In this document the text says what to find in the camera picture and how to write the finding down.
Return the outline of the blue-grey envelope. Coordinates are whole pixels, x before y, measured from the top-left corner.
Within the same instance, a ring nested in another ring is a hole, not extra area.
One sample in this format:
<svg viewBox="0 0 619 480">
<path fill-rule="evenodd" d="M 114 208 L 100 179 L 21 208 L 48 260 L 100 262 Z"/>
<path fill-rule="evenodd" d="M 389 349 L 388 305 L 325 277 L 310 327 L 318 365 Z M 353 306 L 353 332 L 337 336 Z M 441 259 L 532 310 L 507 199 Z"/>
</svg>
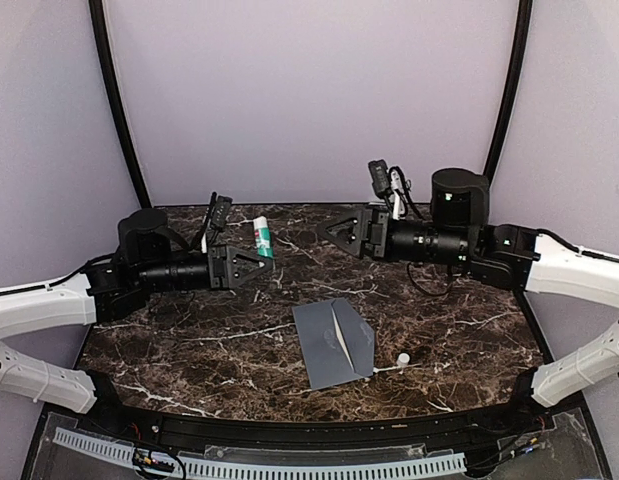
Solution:
<svg viewBox="0 0 619 480">
<path fill-rule="evenodd" d="M 334 332 L 332 307 L 353 361 L 353 371 Z M 373 375 L 375 332 L 346 299 L 295 306 L 292 313 L 311 389 L 322 390 Z"/>
</svg>

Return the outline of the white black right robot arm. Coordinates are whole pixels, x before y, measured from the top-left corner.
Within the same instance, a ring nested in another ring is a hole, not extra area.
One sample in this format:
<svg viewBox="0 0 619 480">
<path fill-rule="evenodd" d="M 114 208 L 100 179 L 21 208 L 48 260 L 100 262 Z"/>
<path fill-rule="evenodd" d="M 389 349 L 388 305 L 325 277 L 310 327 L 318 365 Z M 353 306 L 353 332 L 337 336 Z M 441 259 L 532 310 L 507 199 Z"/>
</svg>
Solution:
<svg viewBox="0 0 619 480">
<path fill-rule="evenodd" d="M 432 176 L 429 219 L 409 220 L 415 208 L 402 172 L 382 160 L 368 165 L 382 205 L 368 205 L 320 223 L 317 234 L 357 258 L 443 265 L 485 285 L 512 292 L 557 294 L 619 309 L 619 256 L 576 246 L 546 229 L 491 225 L 490 182 L 484 175 L 445 168 Z M 523 432 L 539 409 L 610 376 L 619 377 L 619 319 L 575 351 L 518 375 L 499 424 Z"/>
</svg>

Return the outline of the white letter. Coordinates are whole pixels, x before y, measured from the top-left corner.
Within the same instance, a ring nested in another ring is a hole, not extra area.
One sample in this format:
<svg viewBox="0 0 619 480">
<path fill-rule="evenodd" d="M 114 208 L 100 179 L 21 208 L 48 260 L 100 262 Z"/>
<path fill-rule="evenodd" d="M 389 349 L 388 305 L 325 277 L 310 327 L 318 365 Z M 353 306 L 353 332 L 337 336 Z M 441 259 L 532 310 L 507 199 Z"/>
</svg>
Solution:
<svg viewBox="0 0 619 480">
<path fill-rule="evenodd" d="M 332 313 L 334 332 L 335 332 L 336 338 L 338 340 L 338 343 L 340 345 L 341 350 L 343 351 L 343 353 L 344 353 L 344 355 L 346 357 L 346 360 L 347 360 L 351 370 L 353 371 L 354 370 L 353 361 L 352 361 L 349 349 L 347 347 L 347 344 L 346 344 L 343 332 L 341 330 L 341 326 L 340 326 L 340 323 L 338 321 L 338 317 L 337 317 L 336 312 L 335 312 L 333 307 L 331 308 L 331 313 Z"/>
</svg>

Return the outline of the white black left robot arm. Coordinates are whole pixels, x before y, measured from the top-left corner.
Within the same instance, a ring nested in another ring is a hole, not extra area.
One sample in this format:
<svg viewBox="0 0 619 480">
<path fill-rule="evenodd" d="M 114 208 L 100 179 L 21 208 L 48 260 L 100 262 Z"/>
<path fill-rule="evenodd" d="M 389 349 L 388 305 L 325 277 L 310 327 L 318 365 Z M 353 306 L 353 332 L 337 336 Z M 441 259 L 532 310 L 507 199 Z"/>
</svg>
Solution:
<svg viewBox="0 0 619 480">
<path fill-rule="evenodd" d="M 92 421 L 109 436 L 130 427 L 106 375 L 70 370 L 25 355 L 5 339 L 62 326 L 90 326 L 122 320 L 164 292 L 234 290 L 273 268 L 265 218 L 254 220 L 257 250 L 216 245 L 226 207 L 208 210 L 190 241 L 168 224 L 167 214 L 144 208 L 118 224 L 112 254 L 87 261 L 74 272 L 38 284 L 0 289 L 0 392 L 51 403 Z"/>
</svg>

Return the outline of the green white glue stick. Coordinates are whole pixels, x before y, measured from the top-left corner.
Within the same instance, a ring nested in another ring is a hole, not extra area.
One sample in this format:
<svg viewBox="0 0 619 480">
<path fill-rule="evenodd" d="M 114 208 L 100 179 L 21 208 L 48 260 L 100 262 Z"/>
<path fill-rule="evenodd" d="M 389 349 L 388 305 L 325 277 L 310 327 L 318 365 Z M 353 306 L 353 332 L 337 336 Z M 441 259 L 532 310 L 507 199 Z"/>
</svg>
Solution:
<svg viewBox="0 0 619 480">
<path fill-rule="evenodd" d="M 253 229 L 257 253 L 260 256 L 273 259 L 273 247 L 267 218 L 264 216 L 255 218 L 253 220 Z"/>
</svg>

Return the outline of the white glue stick cap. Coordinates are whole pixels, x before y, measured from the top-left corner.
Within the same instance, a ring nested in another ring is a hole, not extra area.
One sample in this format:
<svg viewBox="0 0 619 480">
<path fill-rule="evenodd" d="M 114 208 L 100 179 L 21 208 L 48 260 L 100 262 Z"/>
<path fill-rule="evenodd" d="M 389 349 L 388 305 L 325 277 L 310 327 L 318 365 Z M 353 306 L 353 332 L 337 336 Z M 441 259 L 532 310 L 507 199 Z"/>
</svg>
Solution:
<svg viewBox="0 0 619 480">
<path fill-rule="evenodd" d="M 410 355 L 407 353 L 400 353 L 396 360 L 396 365 L 398 367 L 404 368 L 408 366 L 410 363 Z"/>
</svg>

